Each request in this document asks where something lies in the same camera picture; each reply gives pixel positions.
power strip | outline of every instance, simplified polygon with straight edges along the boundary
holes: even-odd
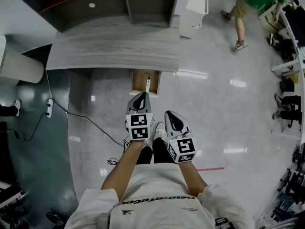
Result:
[[[52,117],[53,104],[54,104],[54,101],[52,99],[49,99],[48,103],[47,103],[47,105],[48,105],[48,110],[47,110],[48,115],[47,115],[47,117],[48,118]]]

man in green shirt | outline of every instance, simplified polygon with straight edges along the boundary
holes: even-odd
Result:
[[[244,42],[244,23],[242,18],[254,10],[263,9],[265,6],[271,4],[274,1],[278,1],[274,15],[274,21],[278,22],[278,17],[286,0],[237,0],[236,5],[233,7],[231,12],[227,13],[222,10],[222,16],[225,22],[229,23],[231,19],[235,17],[238,41],[233,48],[233,52],[239,51],[248,46]]]

red tape line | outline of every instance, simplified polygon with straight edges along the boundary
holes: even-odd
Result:
[[[212,170],[224,170],[224,167],[208,168],[208,169],[198,169],[197,171],[212,171]]]

shiny floor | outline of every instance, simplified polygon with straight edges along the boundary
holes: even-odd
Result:
[[[44,64],[50,47],[33,50],[26,55]],[[49,72],[54,98],[67,108],[71,85],[71,72]],[[0,104],[9,106],[15,99],[21,99],[19,117],[0,117],[8,128],[29,138],[41,113],[46,112],[46,100],[50,97],[48,82],[44,75],[37,84],[20,81],[17,86],[0,85]],[[78,206],[71,176],[67,140],[67,114],[54,106],[52,118],[42,118],[33,139],[22,142],[13,132],[8,133],[9,151],[16,173],[26,196],[21,201],[27,215],[25,219],[33,229],[53,228],[46,216],[53,212],[64,219],[70,217]]]
[[[210,0],[198,35],[181,38],[180,69],[203,76],[162,73],[159,97],[151,98],[151,104],[156,122],[163,120],[166,110],[188,119],[198,142],[197,169],[224,168],[201,172],[202,177],[209,184],[222,184],[258,219],[291,165],[296,142],[270,135],[280,81],[270,67],[280,58],[267,44],[257,14],[244,20],[249,46],[237,53],[230,50],[236,40],[234,21],[224,23],[220,11],[234,3]],[[124,120],[132,98],[131,77],[130,70],[97,69],[83,88],[82,114],[120,143],[128,135]],[[78,199],[86,188],[101,186],[113,168],[107,160],[120,158],[123,151],[86,120],[69,123],[69,149]]]

white floor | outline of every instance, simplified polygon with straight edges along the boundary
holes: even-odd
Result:
[[[180,63],[180,69],[206,73],[208,78],[162,73],[160,96],[151,98],[152,110],[156,122],[163,120],[166,110],[188,119],[201,150],[195,166],[224,167],[200,172],[202,177],[209,184],[222,184],[258,219],[291,165],[296,144],[270,135],[274,125],[271,115],[277,108],[274,93],[280,81],[270,67],[279,57],[267,44],[267,33],[255,14],[245,19],[245,41],[249,46],[232,53],[234,21],[223,22],[220,10],[230,10],[235,0],[209,1],[210,14],[204,18],[197,37],[181,39]],[[244,87],[230,84],[232,80],[244,82]],[[82,103],[82,113],[121,143],[128,135],[124,120],[127,102],[132,98],[130,83],[129,70],[94,70]],[[70,138],[70,153],[77,153],[70,154],[70,159],[80,198],[86,188],[100,188],[106,171],[113,169],[107,160],[120,158],[123,150],[87,120],[70,134],[80,137]],[[228,149],[241,153],[228,153]]]

